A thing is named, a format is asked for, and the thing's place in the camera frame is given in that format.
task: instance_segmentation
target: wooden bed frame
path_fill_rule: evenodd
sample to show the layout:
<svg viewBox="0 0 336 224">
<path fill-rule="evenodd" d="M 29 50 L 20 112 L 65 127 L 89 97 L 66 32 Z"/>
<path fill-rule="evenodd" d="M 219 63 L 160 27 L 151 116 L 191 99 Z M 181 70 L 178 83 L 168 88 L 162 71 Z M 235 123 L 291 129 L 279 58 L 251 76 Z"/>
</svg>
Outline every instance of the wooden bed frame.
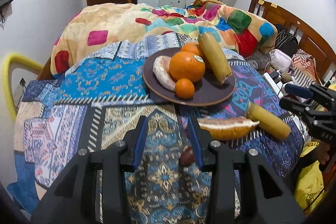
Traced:
<svg viewBox="0 0 336 224">
<path fill-rule="evenodd" d="M 53 75 L 50 72 L 50 65 L 51 65 L 51 57 L 49 57 L 48 61 L 43 66 L 40 74 L 36 78 L 36 80 L 51 80 L 53 79 Z"/>
<path fill-rule="evenodd" d="M 260 16 L 259 14 L 262 6 L 264 9 L 261 15 L 262 18 L 272 24 L 282 24 L 285 26 L 286 30 L 291 29 L 294 25 L 294 36 L 297 36 L 297 32 L 299 30 L 303 32 L 301 40 L 298 39 L 298 48 L 315 57 L 316 70 L 322 81 L 330 65 L 332 63 L 336 65 L 336 54 L 327 41 L 325 41 L 322 36 L 320 36 L 303 20 L 271 2 L 264 0 L 251 0 L 249 12 L 254 14 L 257 9 L 256 14 Z"/>
</svg>

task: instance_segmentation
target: round wooden plate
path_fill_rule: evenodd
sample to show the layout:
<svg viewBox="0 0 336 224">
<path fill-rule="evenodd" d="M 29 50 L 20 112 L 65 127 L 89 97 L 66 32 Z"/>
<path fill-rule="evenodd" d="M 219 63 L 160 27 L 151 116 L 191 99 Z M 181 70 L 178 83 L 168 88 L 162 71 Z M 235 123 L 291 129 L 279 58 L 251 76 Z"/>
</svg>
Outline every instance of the round wooden plate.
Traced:
<svg viewBox="0 0 336 224">
<path fill-rule="evenodd" d="M 219 85 L 213 72 L 206 70 L 204 77 L 194 83 L 195 93 L 192 99 L 182 100 L 178 98 L 175 92 L 164 88 L 153 73 L 154 60 L 160 55 L 172 57 L 179 52 L 181 48 L 167 48 L 165 50 L 152 54 L 145 61 L 142 67 L 142 77 L 146 85 L 158 96 L 181 105 L 189 106 L 210 106 L 223 102 L 231 96 L 236 86 L 234 75 L 230 76 L 224 85 Z"/>
</svg>

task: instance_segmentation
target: large orange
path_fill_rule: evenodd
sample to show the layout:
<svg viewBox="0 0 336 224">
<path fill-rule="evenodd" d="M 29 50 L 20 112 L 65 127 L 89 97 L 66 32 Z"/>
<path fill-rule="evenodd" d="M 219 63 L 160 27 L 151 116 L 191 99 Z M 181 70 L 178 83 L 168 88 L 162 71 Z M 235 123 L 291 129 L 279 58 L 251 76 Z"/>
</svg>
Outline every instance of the large orange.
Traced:
<svg viewBox="0 0 336 224">
<path fill-rule="evenodd" d="M 181 51 L 192 52 L 192 53 L 204 58 L 204 53 L 203 53 L 200 45 L 197 42 L 192 42 L 192 43 L 185 44 L 182 47 Z"/>
<path fill-rule="evenodd" d="M 203 77 L 204 72 L 203 59 L 191 52 L 177 52 L 169 63 L 169 73 L 176 80 L 187 78 L 194 83 Z"/>
<path fill-rule="evenodd" d="M 176 82 L 175 92 L 179 98 L 188 100 L 193 97 L 195 87 L 189 79 L 182 78 Z"/>
</svg>

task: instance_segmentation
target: pillow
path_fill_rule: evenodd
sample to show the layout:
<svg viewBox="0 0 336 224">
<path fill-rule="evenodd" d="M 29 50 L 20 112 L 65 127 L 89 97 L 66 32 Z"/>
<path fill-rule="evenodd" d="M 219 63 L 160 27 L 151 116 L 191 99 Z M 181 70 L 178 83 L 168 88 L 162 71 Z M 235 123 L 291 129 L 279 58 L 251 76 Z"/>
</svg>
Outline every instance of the pillow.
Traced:
<svg viewBox="0 0 336 224">
<path fill-rule="evenodd" d="M 272 63 L 277 66 L 277 68 L 280 70 L 280 73 L 289 71 L 289 67 L 292 64 L 292 59 L 287 54 L 280 51 L 279 49 L 275 49 L 271 51 L 269 55 L 271 56 Z"/>
<path fill-rule="evenodd" d="M 281 50 L 292 58 L 297 51 L 298 44 L 299 42 L 295 36 L 286 30 L 282 30 L 278 33 L 277 38 L 275 39 L 274 48 Z"/>
</svg>

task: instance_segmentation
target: wooden headboard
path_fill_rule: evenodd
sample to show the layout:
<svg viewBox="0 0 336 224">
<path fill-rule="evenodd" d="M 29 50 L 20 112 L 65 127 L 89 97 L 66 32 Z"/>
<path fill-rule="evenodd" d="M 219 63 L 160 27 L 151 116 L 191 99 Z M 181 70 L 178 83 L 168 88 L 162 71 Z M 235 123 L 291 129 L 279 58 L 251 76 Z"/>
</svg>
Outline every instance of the wooden headboard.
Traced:
<svg viewBox="0 0 336 224">
<path fill-rule="evenodd" d="M 284 8 L 264 0 L 251 0 L 249 12 L 266 19 L 272 24 L 282 24 L 286 30 L 294 30 L 294 35 L 301 33 L 298 38 L 299 48 L 313 55 L 316 60 L 316 69 L 320 79 L 323 79 L 330 65 L 336 65 L 336 54 L 330 45 L 312 27 Z"/>
</svg>

